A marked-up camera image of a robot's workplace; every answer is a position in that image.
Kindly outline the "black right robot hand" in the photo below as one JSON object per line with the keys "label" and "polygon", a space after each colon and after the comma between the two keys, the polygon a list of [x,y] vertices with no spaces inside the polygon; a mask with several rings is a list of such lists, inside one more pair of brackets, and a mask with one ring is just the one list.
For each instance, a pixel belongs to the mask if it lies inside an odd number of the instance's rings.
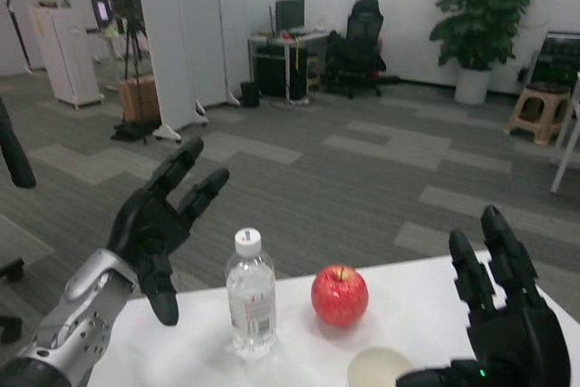
{"label": "black right robot hand", "polygon": [[398,386],[568,386],[571,363],[563,330],[539,293],[525,245],[493,205],[480,216],[487,264],[464,233],[449,234],[459,299],[469,309],[471,359],[401,374]]}

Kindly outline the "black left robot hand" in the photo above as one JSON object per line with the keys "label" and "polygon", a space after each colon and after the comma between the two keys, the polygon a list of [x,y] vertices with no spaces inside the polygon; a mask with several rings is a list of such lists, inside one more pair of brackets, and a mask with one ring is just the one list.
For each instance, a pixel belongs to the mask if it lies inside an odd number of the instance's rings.
{"label": "black left robot hand", "polygon": [[217,169],[195,184],[176,208],[169,203],[169,193],[194,167],[203,149],[204,141],[196,137],[163,160],[148,183],[123,204],[107,244],[134,271],[141,292],[166,326],[179,320],[169,256],[187,241],[194,222],[229,179],[228,169]]}

